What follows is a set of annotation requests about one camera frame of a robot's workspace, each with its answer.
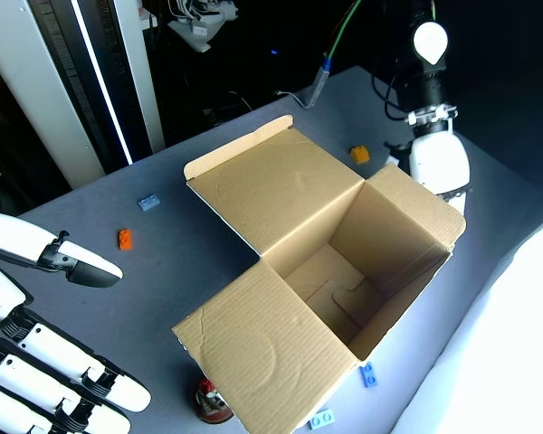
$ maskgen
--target tabletop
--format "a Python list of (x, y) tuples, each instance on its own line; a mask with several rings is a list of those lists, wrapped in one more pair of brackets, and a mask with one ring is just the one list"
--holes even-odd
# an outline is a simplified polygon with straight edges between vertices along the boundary
[[(237, 418), (208, 426), (195, 417), (191, 395), (201, 372), (171, 327), (258, 258), (186, 187), (183, 167), (284, 114), (364, 177), (384, 165), (385, 141), (412, 138), (407, 126), (385, 117), (370, 75), (355, 67), (330, 78), (312, 109), (291, 97), (279, 99), (22, 216), (54, 233), (65, 229), (72, 241), (119, 265), (124, 279), (114, 287), (79, 287), (61, 273), (0, 261), (34, 295), (33, 310), (147, 386), (149, 407), (128, 414), (134, 434), (245, 432)], [(463, 142), (474, 188), (467, 197), (467, 230), (453, 257), (371, 354), (378, 385), (365, 388), (353, 372), (326, 403), (336, 423), (323, 428), (325, 434), (386, 433), (394, 427), (499, 258), (524, 233), (532, 187)], [(348, 150), (361, 145), (371, 159), (354, 165)], [(137, 201), (152, 193), (161, 204), (142, 212)], [(117, 232), (124, 228), (133, 231), (134, 250), (118, 249)]]

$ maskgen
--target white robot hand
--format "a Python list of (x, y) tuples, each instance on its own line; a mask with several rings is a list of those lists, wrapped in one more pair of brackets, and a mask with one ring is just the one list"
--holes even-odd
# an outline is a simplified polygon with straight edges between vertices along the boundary
[[(0, 214), (0, 258), (108, 287), (120, 269), (31, 223)], [(142, 411), (135, 379), (29, 310), (33, 298), (0, 270), (0, 433), (128, 433), (117, 406)]]

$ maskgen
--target light strip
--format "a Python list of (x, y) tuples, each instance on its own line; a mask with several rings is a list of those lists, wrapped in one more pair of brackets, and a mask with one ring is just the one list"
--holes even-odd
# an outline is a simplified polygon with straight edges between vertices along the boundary
[(100, 72), (97, 56), (95, 56), (94, 50), (92, 49), (91, 38), (89, 37), (89, 33), (87, 32), (87, 26), (84, 23), (84, 18), (82, 18), (82, 12), (81, 12), (81, 8), (79, 7), (79, 2), (78, 0), (71, 0), (71, 4), (72, 4), (72, 9), (74, 9), (74, 14), (76, 15), (76, 20), (79, 23), (79, 28), (81, 29), (82, 39), (84, 40), (84, 43), (87, 46), (87, 52), (89, 52), (89, 57), (90, 57), (90, 61), (92, 62), (92, 66), (94, 68), (94, 73), (96, 74), (97, 80), (99, 81), (100, 90), (102, 90), (102, 96), (104, 97), (105, 102), (107, 103), (107, 108), (109, 109), (110, 117), (112, 118), (112, 123), (115, 126), (115, 130), (117, 130), (117, 135), (119, 136), (120, 145), (123, 148), (123, 152), (125, 153), (127, 162), (129, 163), (129, 165), (132, 165), (133, 159), (130, 157), (129, 148), (127, 147), (127, 142), (125, 141), (123, 132), (120, 129), (120, 124), (119, 124), (119, 120), (117, 119), (117, 114), (115, 113), (115, 109), (112, 107), (109, 91), (107, 90), (107, 85), (105, 84), (105, 80), (102, 78), (102, 73)]

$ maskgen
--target cardboard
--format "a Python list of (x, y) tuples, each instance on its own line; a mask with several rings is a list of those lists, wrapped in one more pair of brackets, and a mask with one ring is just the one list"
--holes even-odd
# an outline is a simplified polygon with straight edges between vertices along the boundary
[(272, 121), (186, 166), (261, 260), (174, 327), (251, 433), (292, 432), (450, 257), (464, 219), (394, 166), (365, 181)]

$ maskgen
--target blue lego brick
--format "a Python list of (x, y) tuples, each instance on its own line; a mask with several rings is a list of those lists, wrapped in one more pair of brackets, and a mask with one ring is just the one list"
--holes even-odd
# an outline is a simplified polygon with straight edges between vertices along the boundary
[(138, 206), (141, 207), (141, 210), (148, 211), (151, 208), (156, 207), (159, 205), (161, 201), (159, 201), (159, 198), (156, 197), (154, 194), (151, 194), (149, 197), (146, 197), (145, 199), (141, 199), (138, 201)]
[(362, 378), (364, 379), (364, 385), (366, 387), (374, 387), (378, 385), (371, 362), (366, 363), (366, 366), (360, 366), (360, 372), (362, 373)]
[(334, 411), (327, 409), (321, 411), (320, 413), (316, 413), (316, 415), (310, 419), (310, 428), (322, 428), (326, 425), (329, 425), (330, 423), (334, 423), (335, 421), (336, 420), (334, 419)]

